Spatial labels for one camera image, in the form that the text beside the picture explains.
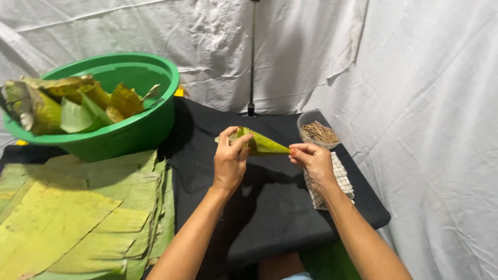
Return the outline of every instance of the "white checkered towel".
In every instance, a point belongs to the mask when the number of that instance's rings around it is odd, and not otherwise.
[[[354,198],[355,198],[355,193],[353,191],[353,186],[351,186],[351,183],[349,182],[348,179],[348,172],[342,165],[341,161],[336,155],[336,152],[330,153],[332,157],[332,164],[334,165],[334,175],[336,176],[337,183],[339,184],[339,187],[343,192],[349,197],[351,202],[354,204]],[[320,194],[315,191],[311,187],[311,181],[308,176],[308,172],[304,170],[304,181],[306,181],[306,187],[308,188],[308,191],[311,196],[311,203],[313,204],[313,208],[317,210],[325,210],[328,211],[327,204],[325,204],[325,201],[323,198],[320,196]]]

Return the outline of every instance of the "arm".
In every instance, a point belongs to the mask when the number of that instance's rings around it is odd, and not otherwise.
[[[400,259],[337,184],[330,152],[312,144],[294,144],[290,148],[290,161],[308,171],[311,185],[325,199],[344,247],[362,279],[412,279]]]
[[[252,135],[230,145],[228,136],[235,131],[237,127],[229,127],[220,134],[213,186],[164,250],[147,280],[195,279],[218,218],[246,171],[249,148],[244,146]]]

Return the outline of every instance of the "green bowl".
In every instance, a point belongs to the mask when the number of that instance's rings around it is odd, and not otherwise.
[[[57,68],[41,78],[53,80],[85,74],[92,74],[107,92],[112,92],[119,82],[135,88],[142,96],[153,85],[161,86],[155,98],[145,100],[142,113],[94,132],[35,136],[4,113],[5,128],[16,138],[33,144],[59,146],[87,162],[156,149],[168,137],[174,123],[173,95],[180,81],[173,63],[145,53],[107,54]]]

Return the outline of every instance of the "forearm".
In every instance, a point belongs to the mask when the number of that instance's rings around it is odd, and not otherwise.
[[[412,279],[336,182],[331,183],[323,196],[344,247],[363,280]]]
[[[210,188],[161,255],[147,280],[195,279],[229,193]]]

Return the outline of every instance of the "white fabric backdrop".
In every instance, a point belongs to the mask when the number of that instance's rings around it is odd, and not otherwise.
[[[343,120],[346,148],[392,214],[380,232],[415,279],[498,279],[497,10],[493,0],[258,4],[256,109]],[[244,111],[250,21],[249,0],[0,0],[0,78],[152,52],[178,65],[195,101]]]

